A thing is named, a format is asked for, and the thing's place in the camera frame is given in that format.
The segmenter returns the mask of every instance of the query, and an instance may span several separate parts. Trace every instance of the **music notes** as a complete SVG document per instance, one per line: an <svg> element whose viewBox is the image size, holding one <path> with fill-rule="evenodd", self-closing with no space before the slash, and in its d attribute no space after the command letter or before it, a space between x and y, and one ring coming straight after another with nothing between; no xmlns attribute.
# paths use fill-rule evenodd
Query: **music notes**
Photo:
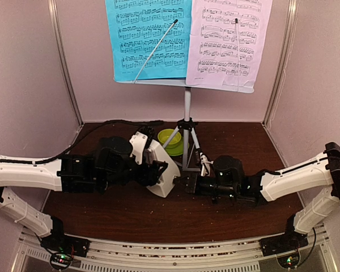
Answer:
<svg viewBox="0 0 340 272"><path fill-rule="evenodd" d="M184 78L191 0L105 0L115 81L134 80L169 26L178 20L146 64L140 79Z"/></svg>
<svg viewBox="0 0 340 272"><path fill-rule="evenodd" d="M186 83L247 86L256 81L272 0L197 0Z"/></svg>

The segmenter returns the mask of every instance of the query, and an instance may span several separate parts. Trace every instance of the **blue sheet music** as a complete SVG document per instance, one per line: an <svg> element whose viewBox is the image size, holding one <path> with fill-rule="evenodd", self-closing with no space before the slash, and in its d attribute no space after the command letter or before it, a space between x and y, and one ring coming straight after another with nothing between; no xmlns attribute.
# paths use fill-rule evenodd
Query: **blue sheet music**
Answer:
<svg viewBox="0 0 340 272"><path fill-rule="evenodd" d="M169 26L139 79L184 78L188 63L192 0L105 0L115 81L134 80Z"/></svg>

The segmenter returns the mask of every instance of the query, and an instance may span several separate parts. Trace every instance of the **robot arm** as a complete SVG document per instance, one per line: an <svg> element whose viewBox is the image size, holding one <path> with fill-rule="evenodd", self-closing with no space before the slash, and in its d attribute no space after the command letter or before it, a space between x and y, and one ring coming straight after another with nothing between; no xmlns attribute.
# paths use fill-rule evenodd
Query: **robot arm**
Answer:
<svg viewBox="0 0 340 272"><path fill-rule="evenodd" d="M230 156L220 156L212 164L215 177L198 175L188 183L188 193L229 196L233 201L257 205L287 194L316 186L325 186L303 210L291 216L286 232L261 240L264 256L278 254L308 244L307 233L340 206L340 147L328 143L326 150L303 163L279 171L263 170L244 175L242 163Z"/></svg>
<svg viewBox="0 0 340 272"><path fill-rule="evenodd" d="M96 151L87 156L28 159L0 155L0 210L31 229L44 248L85 257L89 248L87 239L65 235L61 220L37 211L7 186L104 193L109 185L125 185L134 180L157 196L166 197L180 171L152 136L153 130L143 127L130 141L121 137L103 138Z"/></svg>

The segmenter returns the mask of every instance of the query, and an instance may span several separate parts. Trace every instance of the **brown wooden surface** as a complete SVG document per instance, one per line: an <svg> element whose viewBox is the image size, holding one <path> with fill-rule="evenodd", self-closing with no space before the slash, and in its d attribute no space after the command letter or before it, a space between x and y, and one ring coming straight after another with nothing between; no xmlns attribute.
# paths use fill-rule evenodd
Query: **brown wooden surface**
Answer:
<svg viewBox="0 0 340 272"><path fill-rule="evenodd" d="M81 133L94 125L85 125ZM174 126L174 123L166 123L156 130ZM129 139L135 130L126 125L102 127L76 146L73 153L90 152L102 137L118 135ZM263 168L283 168L261 124L200 123L197 134L210 159L219 155L239 158L246 175ZM283 232L286 219L300 209L296 194L266 206L250 208L231 206L226 198L213 205L210 197L186 194L180 185L162 199L131 182L109 188L104 195L51 192L44 211L61 218L65 231L73 235L117 241L186 243Z"/></svg>

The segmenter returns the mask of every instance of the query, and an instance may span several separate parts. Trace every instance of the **green bowl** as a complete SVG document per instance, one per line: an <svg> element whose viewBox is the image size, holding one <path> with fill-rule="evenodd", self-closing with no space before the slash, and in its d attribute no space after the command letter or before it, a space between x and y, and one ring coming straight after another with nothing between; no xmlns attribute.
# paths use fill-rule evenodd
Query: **green bowl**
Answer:
<svg viewBox="0 0 340 272"><path fill-rule="evenodd" d="M161 145L164 145L167 139L171 136L171 134L174 132L173 129L164 129L159 132L158 134L158 140L161 143ZM178 147L181 144L181 134L178 132L175 134L175 137L169 142L167 149L173 149Z"/></svg>

